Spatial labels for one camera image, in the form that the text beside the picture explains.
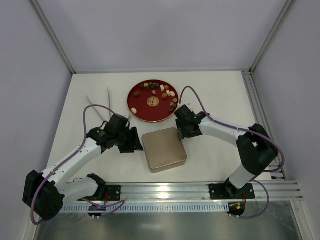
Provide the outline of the metal tongs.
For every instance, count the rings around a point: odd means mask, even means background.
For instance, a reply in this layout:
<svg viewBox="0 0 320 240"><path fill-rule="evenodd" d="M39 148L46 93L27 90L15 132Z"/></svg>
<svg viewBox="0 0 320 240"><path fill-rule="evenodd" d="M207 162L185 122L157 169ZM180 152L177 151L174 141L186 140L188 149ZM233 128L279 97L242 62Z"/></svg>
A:
<svg viewBox="0 0 320 240"><path fill-rule="evenodd" d="M111 109L111 92L108 86L89 91L86 93L86 99L91 105L101 105ZM102 121L109 121L112 117L112 112L105 108L94 106L93 110Z"/></svg>

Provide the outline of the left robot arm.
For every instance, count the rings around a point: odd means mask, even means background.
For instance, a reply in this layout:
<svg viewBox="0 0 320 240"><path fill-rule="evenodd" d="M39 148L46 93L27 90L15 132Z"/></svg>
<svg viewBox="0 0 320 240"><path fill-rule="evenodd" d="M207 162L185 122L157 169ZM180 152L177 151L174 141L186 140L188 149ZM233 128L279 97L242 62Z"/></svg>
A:
<svg viewBox="0 0 320 240"><path fill-rule="evenodd" d="M22 201L30 207L31 219L38 215L41 220L53 219L63 206L83 198L101 200L107 193L107 184L94 173L81 180L68 181L90 161L105 151L117 147L121 154L143 151L138 130L130 121L114 114L110 121L86 131L84 141L73 153L52 167L41 172L31 171L25 180Z"/></svg>

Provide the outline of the gold square tin box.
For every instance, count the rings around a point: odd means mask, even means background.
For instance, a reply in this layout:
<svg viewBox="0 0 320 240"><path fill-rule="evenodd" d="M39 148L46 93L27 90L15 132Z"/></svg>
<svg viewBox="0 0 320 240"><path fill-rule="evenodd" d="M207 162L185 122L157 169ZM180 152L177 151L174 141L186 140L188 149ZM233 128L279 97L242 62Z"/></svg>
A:
<svg viewBox="0 0 320 240"><path fill-rule="evenodd" d="M151 173L160 173L173 168L183 166L187 161L187 158L155 158L148 160L148 168Z"/></svg>

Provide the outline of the gold tin lid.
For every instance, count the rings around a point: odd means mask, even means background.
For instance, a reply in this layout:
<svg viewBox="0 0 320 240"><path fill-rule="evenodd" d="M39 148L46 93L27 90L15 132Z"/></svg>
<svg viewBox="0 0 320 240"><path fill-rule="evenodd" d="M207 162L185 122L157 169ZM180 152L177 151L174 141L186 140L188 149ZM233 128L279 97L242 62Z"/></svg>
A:
<svg viewBox="0 0 320 240"><path fill-rule="evenodd" d="M142 136L144 152L148 160L156 158L188 158L178 130L174 127L162 129Z"/></svg>

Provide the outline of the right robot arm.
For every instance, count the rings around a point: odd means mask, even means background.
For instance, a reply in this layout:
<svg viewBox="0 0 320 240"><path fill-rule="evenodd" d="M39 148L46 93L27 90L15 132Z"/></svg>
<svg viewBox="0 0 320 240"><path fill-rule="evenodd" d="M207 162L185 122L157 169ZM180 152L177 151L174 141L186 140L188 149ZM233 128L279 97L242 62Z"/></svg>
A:
<svg viewBox="0 0 320 240"><path fill-rule="evenodd" d="M238 150L241 164L223 184L209 186L212 199L239 199L249 189L249 182L261 175L279 155L279 150L260 124L243 128L214 120L201 111L196 114L186 105L175 113L181 140L210 136L225 141Z"/></svg>

